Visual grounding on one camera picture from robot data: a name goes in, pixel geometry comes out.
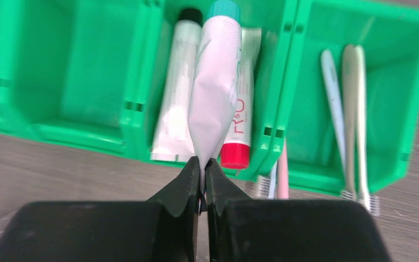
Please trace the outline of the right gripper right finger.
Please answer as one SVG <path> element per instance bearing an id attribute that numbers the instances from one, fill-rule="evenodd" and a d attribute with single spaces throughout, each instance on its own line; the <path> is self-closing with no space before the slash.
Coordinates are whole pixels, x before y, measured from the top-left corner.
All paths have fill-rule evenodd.
<path id="1" fill-rule="evenodd" d="M 206 168 L 211 261 L 391 261 L 377 226 L 346 200 L 253 199 Z"/>

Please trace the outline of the green compartment organizer bin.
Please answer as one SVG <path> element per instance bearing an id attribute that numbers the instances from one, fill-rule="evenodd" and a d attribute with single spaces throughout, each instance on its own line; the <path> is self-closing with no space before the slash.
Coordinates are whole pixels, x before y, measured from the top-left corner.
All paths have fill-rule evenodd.
<path id="1" fill-rule="evenodd" d="M 211 1 L 0 1 L 0 133 L 149 162 L 180 11 Z M 344 188 L 320 67 L 348 44 L 367 66 L 368 185 L 408 170 L 419 117 L 419 8 L 385 1 L 238 1 L 262 30 L 252 180 L 287 145 L 290 186 Z"/>

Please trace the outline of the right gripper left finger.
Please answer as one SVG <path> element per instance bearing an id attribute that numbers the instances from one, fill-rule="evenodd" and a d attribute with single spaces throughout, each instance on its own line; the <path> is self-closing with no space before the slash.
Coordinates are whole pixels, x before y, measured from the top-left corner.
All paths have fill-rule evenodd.
<path id="1" fill-rule="evenodd" d="M 0 261 L 194 261 L 196 157 L 145 201 L 37 201 L 0 237 Z"/>

